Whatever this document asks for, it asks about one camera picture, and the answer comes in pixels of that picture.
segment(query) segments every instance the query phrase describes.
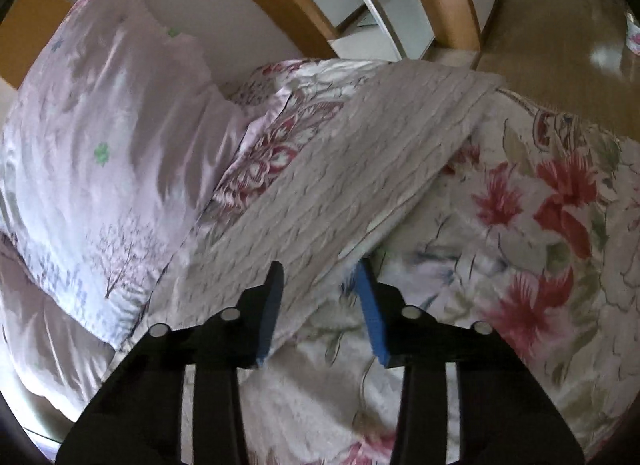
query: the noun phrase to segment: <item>pillow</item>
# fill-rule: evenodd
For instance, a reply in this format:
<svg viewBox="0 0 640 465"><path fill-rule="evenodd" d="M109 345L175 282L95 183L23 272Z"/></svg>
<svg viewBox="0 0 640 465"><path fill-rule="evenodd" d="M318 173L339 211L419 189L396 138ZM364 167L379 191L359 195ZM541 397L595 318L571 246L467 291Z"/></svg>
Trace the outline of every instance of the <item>pillow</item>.
<svg viewBox="0 0 640 465"><path fill-rule="evenodd" d="M6 341L24 387L76 421L102 385L113 348L70 318L33 284L20 255L3 235L0 326L0 336Z"/></svg>
<svg viewBox="0 0 640 465"><path fill-rule="evenodd" d="M142 0L78 0L0 146L4 228L37 285L117 349L255 118Z"/></svg>
<svg viewBox="0 0 640 465"><path fill-rule="evenodd" d="M4 119L15 99L14 90L2 77L0 77L0 127L4 125Z"/></svg>

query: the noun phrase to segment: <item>red flower print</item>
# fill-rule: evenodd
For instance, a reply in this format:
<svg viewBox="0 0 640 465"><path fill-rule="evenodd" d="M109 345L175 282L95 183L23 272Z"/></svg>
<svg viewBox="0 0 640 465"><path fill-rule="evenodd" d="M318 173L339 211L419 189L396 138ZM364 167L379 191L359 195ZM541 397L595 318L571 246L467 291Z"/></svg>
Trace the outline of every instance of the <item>red flower print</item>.
<svg viewBox="0 0 640 465"><path fill-rule="evenodd" d="M506 297L495 308L482 313L523 361L531 361L541 337L556 334L547 310L563 306L573 287L573 268L556 279L541 275L534 299L530 279L523 274L515 275Z"/></svg>
<svg viewBox="0 0 640 465"><path fill-rule="evenodd" d="M522 212L520 207L522 192L517 189L508 189L510 175L507 162L501 163L486 175L487 194L472 196L476 205L480 207L478 219L487 226L509 226L511 220Z"/></svg>
<svg viewBox="0 0 640 465"><path fill-rule="evenodd" d="M396 433L367 436L349 447L349 454L340 465L372 465L376 460L388 460L396 443Z"/></svg>
<svg viewBox="0 0 640 465"><path fill-rule="evenodd" d="M545 275L538 278L538 295L534 305L537 309L558 308L563 306L574 288L574 269L569 270L560 277L547 279Z"/></svg>
<svg viewBox="0 0 640 465"><path fill-rule="evenodd" d="M480 147L473 145L470 140L467 140L464 145L456 151L456 153L449 159L449 162L444 166L442 172L447 175L453 175L456 173L454 164L462 164L467 161L469 161L474 167L478 166L480 163Z"/></svg>
<svg viewBox="0 0 640 465"><path fill-rule="evenodd" d="M558 194L549 196L540 206L533 219L543 230L551 230L560 234L571 246L572 251L580 259L591 257L591 241L587 229L562 208L562 197Z"/></svg>
<svg viewBox="0 0 640 465"><path fill-rule="evenodd" d="M543 161L536 175L562 198L562 205L581 207L598 197L594 172L584 156L573 152L563 160Z"/></svg>

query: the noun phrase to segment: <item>pink floral pattern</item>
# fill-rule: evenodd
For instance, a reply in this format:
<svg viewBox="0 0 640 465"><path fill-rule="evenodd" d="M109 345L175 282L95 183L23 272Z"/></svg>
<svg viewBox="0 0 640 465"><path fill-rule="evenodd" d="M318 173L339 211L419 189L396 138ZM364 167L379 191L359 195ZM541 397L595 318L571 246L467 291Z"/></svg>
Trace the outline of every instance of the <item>pink floral pattern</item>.
<svg viewBox="0 0 640 465"><path fill-rule="evenodd" d="M598 192L594 172L587 159L576 152L563 160L543 161L536 175L551 187L549 196L534 219L545 230L560 234L581 259L591 256L589 233L565 207L582 207L596 200Z"/></svg>
<svg viewBox="0 0 640 465"><path fill-rule="evenodd" d="M395 432L367 436L349 447L347 457L340 465L372 465L377 461L387 463L395 443Z"/></svg>
<svg viewBox="0 0 640 465"><path fill-rule="evenodd" d="M482 314L520 358L530 362L541 340L549 343L560 334L558 319L551 312L568 301L573 287L571 267L560 277L540 275L537 290L529 276L519 273L511 280L505 297Z"/></svg>
<svg viewBox="0 0 640 465"><path fill-rule="evenodd" d="M366 69L352 70L346 80L319 80L323 71L329 72L332 65L333 61L308 60L269 64L256 70L234 93L232 99L236 103L256 105L281 87L288 84L297 87L280 116L267 127L235 170L222 178L213 194L213 203L228 211L246 210L382 64L372 63L365 66Z"/></svg>
<svg viewBox="0 0 640 465"><path fill-rule="evenodd" d="M509 226L511 220L522 212L520 200L522 192L510 189L509 178L513 167L503 162L486 174L486 194L474 195L473 200L480 211L478 218L486 226Z"/></svg>
<svg viewBox="0 0 640 465"><path fill-rule="evenodd" d="M456 165L470 163L473 167L478 167L480 163L480 148L473 145L470 140L455 153L449 162L442 169L443 174L453 175L456 173Z"/></svg>

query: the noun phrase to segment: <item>floral bedding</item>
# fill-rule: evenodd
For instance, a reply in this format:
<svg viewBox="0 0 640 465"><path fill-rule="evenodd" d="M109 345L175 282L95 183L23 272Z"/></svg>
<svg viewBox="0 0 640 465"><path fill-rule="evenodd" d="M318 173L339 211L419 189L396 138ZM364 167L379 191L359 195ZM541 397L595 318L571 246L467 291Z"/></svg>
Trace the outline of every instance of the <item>floral bedding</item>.
<svg viewBox="0 0 640 465"><path fill-rule="evenodd" d="M640 390L639 243L640 146L501 91L372 258L440 321L491 322L592 456ZM454 366L447 382L452 463ZM386 464L401 388L347 281L242 383L252 462Z"/></svg>
<svg viewBox="0 0 640 465"><path fill-rule="evenodd" d="M362 71L354 72L352 63L345 64L349 65L347 78L362 78ZM316 81L330 76L330 63L310 68L322 71L322 66L327 69ZM336 366L338 375L329 381L326 370L305 362L305 355L297 359L277 349L291 342L318 307L339 297L350 265L375 249L427 192L482 121L499 83L497 76L437 64L404 61L383 66L335 118L324 121L315 138L222 237L212 245L198 240L193 251L180 255L184 263L174 258L130 342L157 322L174 329L202 323L235 304L241 289L258 283L265 261L268 265L278 259L288 274L272 344L278 357L260 371L241 376L246 440L258 459L271 454L279 463L335 456L348 447L354 440L348 406L357 401L351 393L360 366L354 360ZM305 128L302 121L300 128ZM271 152L285 142L270 141ZM247 178L254 166L260 164L249 163L244 174L230 172L238 181L254 180ZM222 192L216 194L216 199L223 197ZM366 333L361 334L355 356L369 360L370 345ZM324 354L321 349L319 364ZM192 385L187 375L183 398L192 398ZM328 386L347 401L327 398ZM394 395L379 396L382 409L393 404ZM188 401L186 405L181 447L182 460L190 463ZM331 417L336 407L340 419Z"/></svg>
<svg viewBox="0 0 640 465"><path fill-rule="evenodd" d="M290 88L291 96L275 121L252 125L212 201L226 209L246 210L384 65L381 61L292 60L255 71L230 95L233 102L258 106L283 88Z"/></svg>
<svg viewBox="0 0 640 465"><path fill-rule="evenodd" d="M440 321L488 320L587 455L640 389L640 146L503 92L377 256Z"/></svg>

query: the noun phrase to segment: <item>green flower print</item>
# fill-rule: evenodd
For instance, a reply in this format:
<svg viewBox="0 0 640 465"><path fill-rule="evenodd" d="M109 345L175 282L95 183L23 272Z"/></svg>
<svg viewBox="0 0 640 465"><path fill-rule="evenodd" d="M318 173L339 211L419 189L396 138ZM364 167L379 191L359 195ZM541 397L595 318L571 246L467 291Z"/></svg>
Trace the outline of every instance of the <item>green flower print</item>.
<svg viewBox="0 0 640 465"><path fill-rule="evenodd" d="M98 144L98 147L94 150L95 162L104 167L109 161L109 146L102 142Z"/></svg>

